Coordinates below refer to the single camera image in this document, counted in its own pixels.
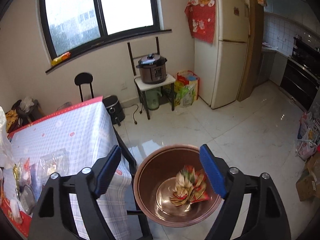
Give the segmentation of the colourful snack wrapper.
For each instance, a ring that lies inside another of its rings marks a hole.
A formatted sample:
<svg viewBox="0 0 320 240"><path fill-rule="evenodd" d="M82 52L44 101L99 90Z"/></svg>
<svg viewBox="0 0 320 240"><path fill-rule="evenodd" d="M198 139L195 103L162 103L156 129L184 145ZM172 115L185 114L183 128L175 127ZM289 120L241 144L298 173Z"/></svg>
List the colourful snack wrapper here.
<svg viewBox="0 0 320 240"><path fill-rule="evenodd" d="M193 166L185 165L176 174L175 187L170 196L171 203L179 207L208 200L206 179L204 170L196 171Z"/></svg>

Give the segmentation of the clear plastic tray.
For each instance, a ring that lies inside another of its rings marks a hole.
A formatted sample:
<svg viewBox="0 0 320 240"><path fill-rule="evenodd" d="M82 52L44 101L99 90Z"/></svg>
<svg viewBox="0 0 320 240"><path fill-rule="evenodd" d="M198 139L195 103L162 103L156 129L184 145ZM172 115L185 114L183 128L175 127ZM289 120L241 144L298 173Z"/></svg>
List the clear plastic tray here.
<svg viewBox="0 0 320 240"><path fill-rule="evenodd" d="M52 173L65 176L68 173L68 167L68 153L62 148L39 158L37 177L45 183Z"/></svg>

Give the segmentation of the brown plastic trash bin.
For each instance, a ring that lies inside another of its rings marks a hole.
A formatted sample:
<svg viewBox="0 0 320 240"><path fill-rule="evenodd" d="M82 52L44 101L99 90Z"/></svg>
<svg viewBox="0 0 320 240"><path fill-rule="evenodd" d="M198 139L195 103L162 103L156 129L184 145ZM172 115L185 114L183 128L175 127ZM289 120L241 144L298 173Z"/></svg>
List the brown plastic trash bin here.
<svg viewBox="0 0 320 240"><path fill-rule="evenodd" d="M203 170L199 151L193 145L165 146L140 164L133 190L138 206L149 219L164 226L182 228L200 223L217 210L221 197L214 192L208 179L208 200L179 207L170 201L176 174L185 165L193 166L196 171Z"/></svg>

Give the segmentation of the black kitchen oven range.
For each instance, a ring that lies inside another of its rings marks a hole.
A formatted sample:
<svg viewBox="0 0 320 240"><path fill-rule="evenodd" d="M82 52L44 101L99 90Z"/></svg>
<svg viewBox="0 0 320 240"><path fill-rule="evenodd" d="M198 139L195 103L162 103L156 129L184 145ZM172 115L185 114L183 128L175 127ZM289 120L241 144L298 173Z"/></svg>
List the black kitchen oven range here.
<svg viewBox="0 0 320 240"><path fill-rule="evenodd" d="M310 109L319 90L319 51L299 35L293 38L292 55L287 59L280 88L301 109Z"/></svg>

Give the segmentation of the cardboard box on floor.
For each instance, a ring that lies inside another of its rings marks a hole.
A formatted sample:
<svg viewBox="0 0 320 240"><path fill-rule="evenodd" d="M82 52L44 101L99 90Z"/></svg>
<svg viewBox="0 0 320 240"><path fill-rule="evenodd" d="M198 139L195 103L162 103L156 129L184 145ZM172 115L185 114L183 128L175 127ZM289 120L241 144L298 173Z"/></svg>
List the cardboard box on floor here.
<svg viewBox="0 0 320 240"><path fill-rule="evenodd" d="M306 161L303 172L296 182L296 190L301 202L312 197L319 198L319 152Z"/></svg>

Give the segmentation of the white plastic bag on table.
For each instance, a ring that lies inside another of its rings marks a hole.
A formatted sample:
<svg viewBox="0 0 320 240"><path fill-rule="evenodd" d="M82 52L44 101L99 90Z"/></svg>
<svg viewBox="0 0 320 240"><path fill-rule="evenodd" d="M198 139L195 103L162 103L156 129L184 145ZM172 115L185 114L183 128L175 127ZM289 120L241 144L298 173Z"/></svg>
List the white plastic bag on table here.
<svg viewBox="0 0 320 240"><path fill-rule="evenodd" d="M7 137L6 125L7 119L3 108L0 107L0 158L1 158L1 167L4 169L13 168L15 162L12 155L12 145Z"/></svg>

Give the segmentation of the plastic bags on floor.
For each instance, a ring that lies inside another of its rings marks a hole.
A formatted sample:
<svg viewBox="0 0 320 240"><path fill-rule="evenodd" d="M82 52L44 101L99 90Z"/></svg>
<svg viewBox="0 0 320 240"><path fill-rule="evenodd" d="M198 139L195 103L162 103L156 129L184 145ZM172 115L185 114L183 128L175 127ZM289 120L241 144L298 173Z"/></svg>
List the plastic bags on floor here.
<svg viewBox="0 0 320 240"><path fill-rule="evenodd" d="M319 111L303 113L299 120L296 139L296 155L309 159L319 148Z"/></svg>

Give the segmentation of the plaid and red tablecloth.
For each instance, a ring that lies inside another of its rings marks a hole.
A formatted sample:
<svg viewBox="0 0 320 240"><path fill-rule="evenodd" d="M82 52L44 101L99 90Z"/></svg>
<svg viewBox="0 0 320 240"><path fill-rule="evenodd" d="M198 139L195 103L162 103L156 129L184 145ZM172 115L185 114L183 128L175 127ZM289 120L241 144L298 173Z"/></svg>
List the plaid and red tablecloth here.
<svg viewBox="0 0 320 240"><path fill-rule="evenodd" d="M118 144L111 118L102 102L94 98L62 109L9 134L15 161L29 161L35 198L53 171L74 175L92 167ZM115 239L129 239L124 194L131 174L121 160L107 192L97 203Z"/></svg>

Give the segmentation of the black air fryer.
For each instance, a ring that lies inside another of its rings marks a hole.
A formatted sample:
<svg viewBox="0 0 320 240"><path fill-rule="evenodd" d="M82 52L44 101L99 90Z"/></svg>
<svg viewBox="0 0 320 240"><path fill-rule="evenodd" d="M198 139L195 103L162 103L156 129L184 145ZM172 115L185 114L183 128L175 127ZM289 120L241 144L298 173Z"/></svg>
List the black air fryer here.
<svg viewBox="0 0 320 240"><path fill-rule="evenodd" d="M116 95L109 95L103 98L103 104L111 117L113 125L121 126L121 122L125 119L125 113Z"/></svg>

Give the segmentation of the colourful shopping bags by fridge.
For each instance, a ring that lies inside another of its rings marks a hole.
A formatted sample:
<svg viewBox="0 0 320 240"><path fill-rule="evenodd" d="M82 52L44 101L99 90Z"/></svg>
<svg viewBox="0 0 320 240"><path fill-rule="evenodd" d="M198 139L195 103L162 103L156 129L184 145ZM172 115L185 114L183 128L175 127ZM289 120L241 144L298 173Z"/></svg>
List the colourful shopping bags by fridge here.
<svg viewBox="0 0 320 240"><path fill-rule="evenodd" d="M189 107L199 97L198 89L200 78L191 70L177 72L174 88L171 85L163 86L163 92L169 97L174 98L174 106Z"/></svg>

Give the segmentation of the green kettle under table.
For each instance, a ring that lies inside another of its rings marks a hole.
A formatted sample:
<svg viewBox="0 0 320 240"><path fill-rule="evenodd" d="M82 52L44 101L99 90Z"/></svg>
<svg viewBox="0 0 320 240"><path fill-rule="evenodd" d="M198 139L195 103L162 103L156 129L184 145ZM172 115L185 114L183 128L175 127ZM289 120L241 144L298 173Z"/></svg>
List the green kettle under table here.
<svg viewBox="0 0 320 240"><path fill-rule="evenodd" d="M157 110L159 108L159 98L162 96L158 88L147 90L145 92L147 106L149 110Z"/></svg>

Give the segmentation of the small white-top side table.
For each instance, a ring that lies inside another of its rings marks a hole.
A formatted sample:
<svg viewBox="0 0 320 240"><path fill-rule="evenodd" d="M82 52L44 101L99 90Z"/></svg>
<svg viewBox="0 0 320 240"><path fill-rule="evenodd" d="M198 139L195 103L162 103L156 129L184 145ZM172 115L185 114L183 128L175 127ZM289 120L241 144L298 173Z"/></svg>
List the small white-top side table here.
<svg viewBox="0 0 320 240"><path fill-rule="evenodd" d="M134 84L137 89L142 109L147 119L151 119L151 111L159 109L161 97L167 98L171 110L175 109L174 84L176 79L167 73L167 59L160 54L159 38L155 37L156 51L141 54L133 49L133 43L127 42Z"/></svg>

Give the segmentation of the cream two-door refrigerator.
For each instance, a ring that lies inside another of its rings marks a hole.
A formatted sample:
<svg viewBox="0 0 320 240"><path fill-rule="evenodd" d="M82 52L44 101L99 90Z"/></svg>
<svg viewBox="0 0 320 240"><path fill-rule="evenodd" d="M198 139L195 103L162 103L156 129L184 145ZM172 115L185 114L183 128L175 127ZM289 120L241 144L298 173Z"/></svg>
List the cream two-door refrigerator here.
<svg viewBox="0 0 320 240"><path fill-rule="evenodd" d="M249 8L244 0L215 0L216 21L212 44L194 39L195 74L199 96L217 109L236 100L247 53Z"/></svg>

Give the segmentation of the yellow snack bag on sill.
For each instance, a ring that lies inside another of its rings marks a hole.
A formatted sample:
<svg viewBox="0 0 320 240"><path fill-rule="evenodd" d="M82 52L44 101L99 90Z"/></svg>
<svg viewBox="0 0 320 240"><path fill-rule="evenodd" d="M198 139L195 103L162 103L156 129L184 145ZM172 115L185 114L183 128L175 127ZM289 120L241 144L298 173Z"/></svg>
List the yellow snack bag on sill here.
<svg viewBox="0 0 320 240"><path fill-rule="evenodd" d="M60 63L62 63L63 61L66 61L67 59L69 59L71 57L71 52L65 52L64 54L52 59L51 61L51 66L54 67Z"/></svg>

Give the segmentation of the brown electric pressure cooker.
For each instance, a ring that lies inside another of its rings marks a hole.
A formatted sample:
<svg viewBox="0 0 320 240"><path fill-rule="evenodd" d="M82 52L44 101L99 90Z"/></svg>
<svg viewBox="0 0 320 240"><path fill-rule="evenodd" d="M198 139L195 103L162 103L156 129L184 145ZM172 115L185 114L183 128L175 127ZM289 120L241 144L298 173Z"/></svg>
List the brown electric pressure cooker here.
<svg viewBox="0 0 320 240"><path fill-rule="evenodd" d="M136 66L139 69L143 83L158 84L167 79L167 59L159 54L148 54L138 61Z"/></svg>

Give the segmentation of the black framed window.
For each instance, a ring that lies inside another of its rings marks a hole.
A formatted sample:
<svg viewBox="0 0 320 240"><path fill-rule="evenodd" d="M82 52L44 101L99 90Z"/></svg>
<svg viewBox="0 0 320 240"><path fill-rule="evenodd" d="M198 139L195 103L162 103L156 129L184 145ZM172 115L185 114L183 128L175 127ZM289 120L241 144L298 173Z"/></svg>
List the black framed window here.
<svg viewBox="0 0 320 240"><path fill-rule="evenodd" d="M50 60L71 52L46 74L109 44L170 31L160 0L39 0L39 10Z"/></svg>

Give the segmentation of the red cloth on refrigerator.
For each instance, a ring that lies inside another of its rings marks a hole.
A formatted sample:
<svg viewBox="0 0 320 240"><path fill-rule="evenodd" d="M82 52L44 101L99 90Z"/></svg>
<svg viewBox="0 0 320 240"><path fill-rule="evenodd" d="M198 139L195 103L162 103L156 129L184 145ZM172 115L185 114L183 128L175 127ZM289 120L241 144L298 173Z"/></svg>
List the red cloth on refrigerator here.
<svg viewBox="0 0 320 240"><path fill-rule="evenodd" d="M215 34L215 0L189 0L184 13L192 38L212 44Z"/></svg>

